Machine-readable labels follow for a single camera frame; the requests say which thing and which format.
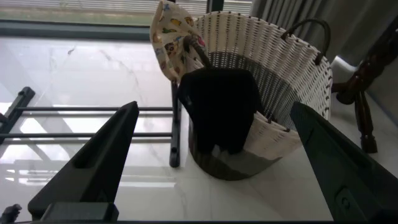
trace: glossy floor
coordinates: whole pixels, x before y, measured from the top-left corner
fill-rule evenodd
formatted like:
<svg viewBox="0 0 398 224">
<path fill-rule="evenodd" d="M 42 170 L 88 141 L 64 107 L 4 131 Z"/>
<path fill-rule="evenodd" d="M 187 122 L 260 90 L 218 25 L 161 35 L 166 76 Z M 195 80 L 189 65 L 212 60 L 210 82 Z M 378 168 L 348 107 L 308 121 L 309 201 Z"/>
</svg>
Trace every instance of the glossy floor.
<svg viewBox="0 0 398 224">
<path fill-rule="evenodd" d="M 36 91 L 30 106 L 171 106 L 170 83 L 152 47 L 140 42 L 0 38 L 0 110 L 24 86 Z M 369 100 L 379 153 L 398 175 L 398 129 Z M 331 122 L 356 144 L 352 106 L 333 100 Z M 13 133 L 91 133 L 110 114 L 24 114 Z M 183 114 L 181 167 L 169 167 L 170 144 L 134 142 L 116 197 L 120 220 L 331 220 L 305 151 L 297 149 L 260 173 L 237 182 L 205 174 L 188 152 Z M 168 114 L 147 114 L 136 132 L 168 132 Z M 29 200 L 84 144 L 84 139 L 8 139 L 0 146 L 0 209 L 19 203 L 29 220 Z"/>
</svg>

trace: laundry basket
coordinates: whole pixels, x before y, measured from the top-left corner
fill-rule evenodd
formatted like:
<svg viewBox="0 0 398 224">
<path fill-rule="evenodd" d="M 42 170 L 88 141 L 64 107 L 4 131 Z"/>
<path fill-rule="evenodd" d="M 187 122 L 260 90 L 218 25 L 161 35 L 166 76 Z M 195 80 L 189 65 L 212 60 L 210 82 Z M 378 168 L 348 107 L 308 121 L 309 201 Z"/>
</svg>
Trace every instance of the laundry basket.
<svg viewBox="0 0 398 224">
<path fill-rule="evenodd" d="M 322 51 L 292 35 L 296 28 L 307 22 L 316 22 L 324 28 Z M 259 130 L 264 138 L 257 144 L 260 147 L 238 154 L 229 154 L 219 146 L 215 146 L 211 153 L 202 153 L 198 149 L 200 139 L 190 122 L 190 152 L 204 171 L 219 179 L 241 180 L 263 171 L 281 158 L 278 155 L 263 156 L 262 151 L 272 153 L 281 148 L 292 151 L 300 147 L 299 136 L 290 118 L 295 101 L 312 107 L 329 119 L 332 73 L 324 57 L 330 41 L 330 28 L 326 22 L 306 19 L 284 30 L 255 17 L 212 12 L 198 18 L 196 27 L 206 42 L 205 54 L 212 67 L 242 68 L 252 73 L 264 108 L 259 112 L 268 120 L 266 127 Z"/>
</svg>

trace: basket handle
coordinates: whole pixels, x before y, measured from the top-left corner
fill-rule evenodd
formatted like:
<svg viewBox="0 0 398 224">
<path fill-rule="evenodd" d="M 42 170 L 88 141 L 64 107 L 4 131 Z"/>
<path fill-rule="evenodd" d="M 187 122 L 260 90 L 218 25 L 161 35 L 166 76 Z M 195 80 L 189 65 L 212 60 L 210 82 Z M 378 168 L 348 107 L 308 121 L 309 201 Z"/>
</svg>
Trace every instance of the basket handle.
<svg viewBox="0 0 398 224">
<path fill-rule="evenodd" d="M 286 37 L 287 35 L 292 35 L 292 33 L 301 25 L 308 23 L 308 22 L 316 22 L 317 24 L 320 24 L 323 27 L 323 30 L 325 31 L 325 41 L 323 42 L 323 47 L 322 47 L 322 51 L 320 53 L 318 53 L 316 59 L 314 60 L 315 65 L 319 65 L 323 56 L 326 55 L 326 52 L 328 51 L 329 48 L 329 44 L 330 44 L 330 27 L 329 24 L 327 22 L 325 22 L 324 20 L 321 19 L 304 19 L 301 22 L 298 22 L 296 24 L 294 24 L 291 28 L 289 28 L 287 31 L 285 31 L 280 38 L 282 38 L 282 40 L 286 41 Z"/>
<path fill-rule="evenodd" d="M 195 51 L 198 53 L 200 60 L 204 63 L 204 66 L 206 68 L 210 68 L 211 67 L 211 63 L 209 58 L 206 56 L 206 54 L 204 53 L 204 51 L 201 49 L 201 47 L 198 45 L 198 42 L 196 40 L 196 37 L 194 37 L 193 35 L 188 35 L 184 37 L 183 40 L 183 46 L 184 46 L 184 50 L 186 52 L 189 53 L 189 46 L 192 46 Z"/>
</svg>

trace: patterned cloth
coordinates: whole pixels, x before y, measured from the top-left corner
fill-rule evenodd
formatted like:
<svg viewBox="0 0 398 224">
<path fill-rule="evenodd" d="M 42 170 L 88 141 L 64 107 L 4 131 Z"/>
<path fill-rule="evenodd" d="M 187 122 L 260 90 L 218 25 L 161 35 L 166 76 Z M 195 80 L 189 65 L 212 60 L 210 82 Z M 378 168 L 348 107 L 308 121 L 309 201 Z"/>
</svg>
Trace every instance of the patterned cloth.
<svg viewBox="0 0 398 224">
<path fill-rule="evenodd" d="M 194 27 L 192 16 L 170 1 L 160 1 L 150 26 L 150 41 L 163 74 L 171 81 L 180 82 L 181 77 L 202 67 L 198 54 L 190 47 L 183 49 L 183 38 L 192 35 L 206 52 L 205 43 Z"/>
</svg>

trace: black metal rack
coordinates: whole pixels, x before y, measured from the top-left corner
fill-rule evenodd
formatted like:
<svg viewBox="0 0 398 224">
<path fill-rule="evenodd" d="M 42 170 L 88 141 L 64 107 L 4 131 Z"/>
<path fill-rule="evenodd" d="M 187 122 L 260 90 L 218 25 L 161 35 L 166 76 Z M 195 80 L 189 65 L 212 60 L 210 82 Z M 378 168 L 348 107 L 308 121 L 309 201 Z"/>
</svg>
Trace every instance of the black metal rack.
<svg viewBox="0 0 398 224">
<path fill-rule="evenodd" d="M 172 111 L 172 130 L 170 133 L 134 133 L 135 138 L 171 138 L 171 167 L 180 166 L 180 127 L 181 102 L 177 99 L 177 84 L 172 82 L 172 107 L 140 107 L 140 111 L 163 112 Z M 117 111 L 118 107 L 28 107 L 35 92 L 24 87 L 3 115 L 0 113 L 0 145 L 6 138 L 91 138 L 95 133 L 10 133 L 24 111 Z"/>
</svg>

